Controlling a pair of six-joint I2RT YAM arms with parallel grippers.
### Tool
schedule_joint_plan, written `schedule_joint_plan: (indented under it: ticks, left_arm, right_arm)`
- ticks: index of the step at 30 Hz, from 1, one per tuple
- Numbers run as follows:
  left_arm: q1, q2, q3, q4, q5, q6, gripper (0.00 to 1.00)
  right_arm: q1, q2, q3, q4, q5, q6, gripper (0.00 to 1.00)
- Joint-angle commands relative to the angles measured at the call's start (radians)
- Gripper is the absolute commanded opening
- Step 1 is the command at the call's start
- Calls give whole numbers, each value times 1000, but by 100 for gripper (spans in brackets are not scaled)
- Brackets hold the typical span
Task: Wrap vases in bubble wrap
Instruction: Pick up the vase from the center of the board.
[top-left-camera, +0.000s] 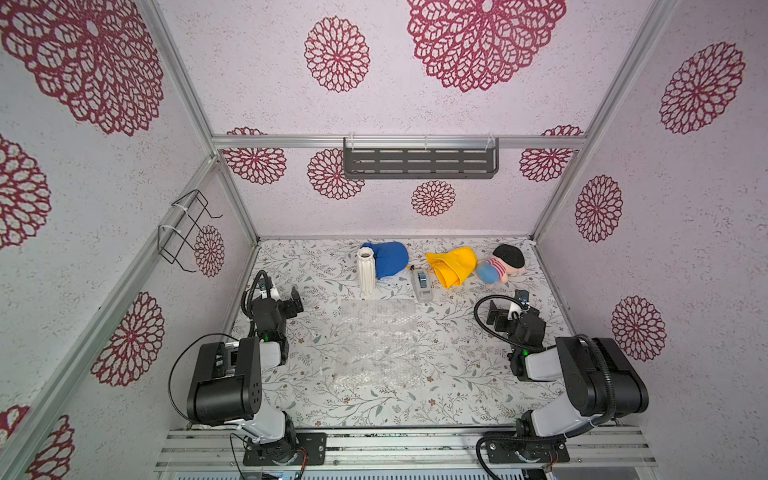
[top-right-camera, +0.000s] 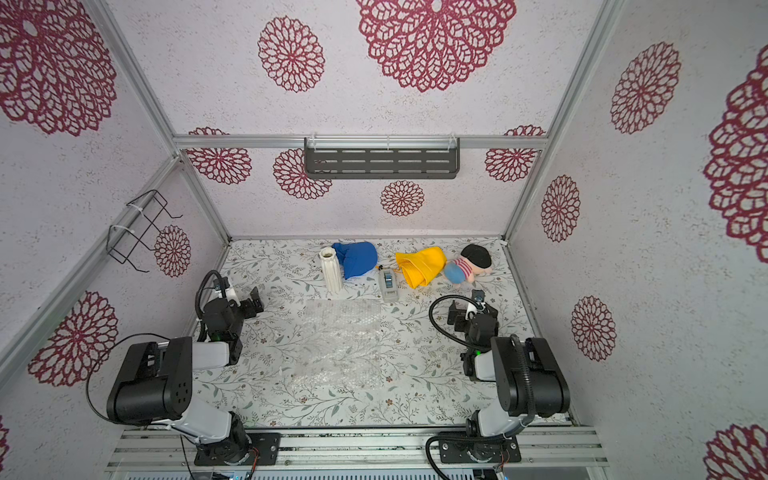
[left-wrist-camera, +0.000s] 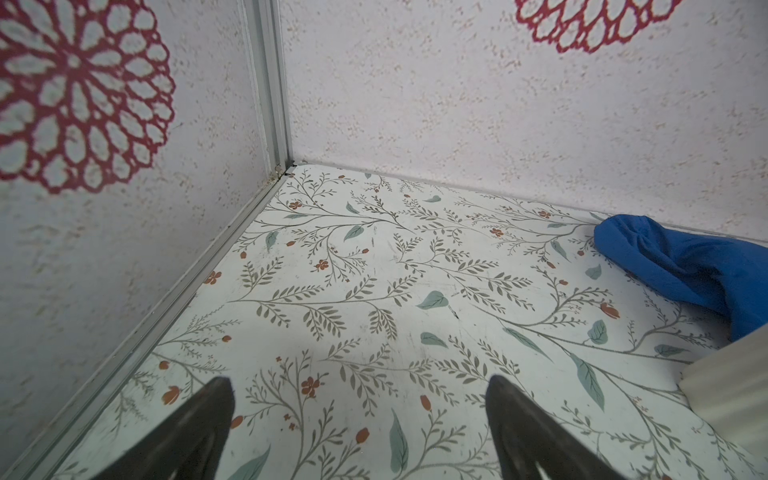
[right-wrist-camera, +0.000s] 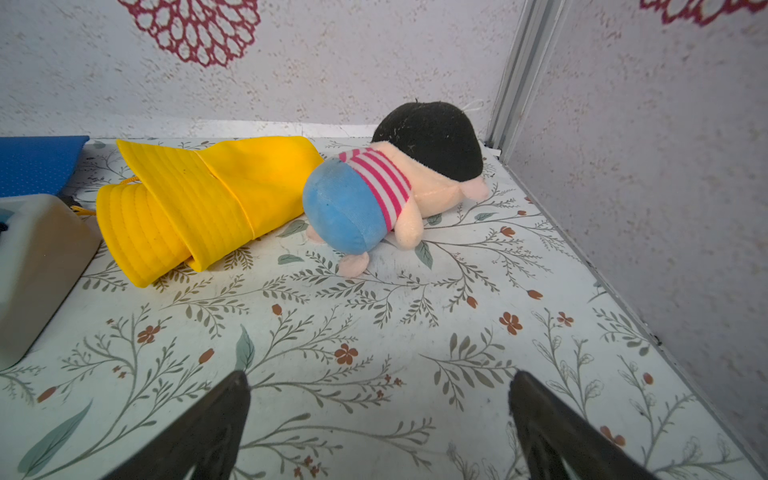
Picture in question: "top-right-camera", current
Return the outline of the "white ribbed vase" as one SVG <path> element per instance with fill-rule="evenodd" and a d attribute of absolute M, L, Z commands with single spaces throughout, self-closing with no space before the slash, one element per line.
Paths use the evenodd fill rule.
<path fill-rule="evenodd" d="M 325 247 L 319 252 L 321 269 L 330 295 L 337 295 L 343 289 L 343 274 L 336 251 L 332 247 Z"/>

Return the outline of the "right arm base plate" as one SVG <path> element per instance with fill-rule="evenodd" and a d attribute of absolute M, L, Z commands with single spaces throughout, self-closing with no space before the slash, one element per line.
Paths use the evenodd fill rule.
<path fill-rule="evenodd" d="M 468 437 L 466 434 L 440 432 L 437 435 L 440 461 L 444 464 L 506 464 L 521 461 L 515 437 Z"/>

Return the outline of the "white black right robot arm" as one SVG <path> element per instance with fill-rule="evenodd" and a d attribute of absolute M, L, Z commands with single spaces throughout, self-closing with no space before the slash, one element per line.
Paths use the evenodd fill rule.
<path fill-rule="evenodd" d="M 467 419 L 469 437 L 514 436 L 538 417 L 570 409 L 570 389 L 548 342 L 500 335 L 497 316 L 474 303 L 461 308 L 453 301 L 448 310 L 447 323 L 464 335 L 464 374 L 496 387 L 497 399 Z"/>

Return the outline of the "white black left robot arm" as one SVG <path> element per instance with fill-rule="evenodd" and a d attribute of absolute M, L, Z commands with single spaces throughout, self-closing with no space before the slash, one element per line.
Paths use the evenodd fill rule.
<path fill-rule="evenodd" d="M 197 450 L 199 465 L 241 465 L 259 459 L 243 420 L 193 393 L 193 373 L 233 366 L 242 352 L 244 321 L 264 311 L 256 288 L 239 300 L 233 289 L 202 309 L 209 341 L 177 337 L 129 347 L 108 395 L 107 419 L 115 424 L 163 427 Z"/>

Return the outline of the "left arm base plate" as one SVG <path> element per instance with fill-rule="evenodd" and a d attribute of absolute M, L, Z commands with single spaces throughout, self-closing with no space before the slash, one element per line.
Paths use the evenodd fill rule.
<path fill-rule="evenodd" d="M 225 439 L 197 448 L 194 466 L 273 466 L 276 464 L 282 435 L 247 433 L 246 439 Z"/>

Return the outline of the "clear bubble wrap sheet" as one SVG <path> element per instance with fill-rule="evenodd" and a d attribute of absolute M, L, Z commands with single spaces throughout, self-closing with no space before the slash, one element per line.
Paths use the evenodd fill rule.
<path fill-rule="evenodd" d="M 292 378 L 305 389 L 384 385 L 386 329 L 378 299 L 310 300 L 301 311 Z"/>

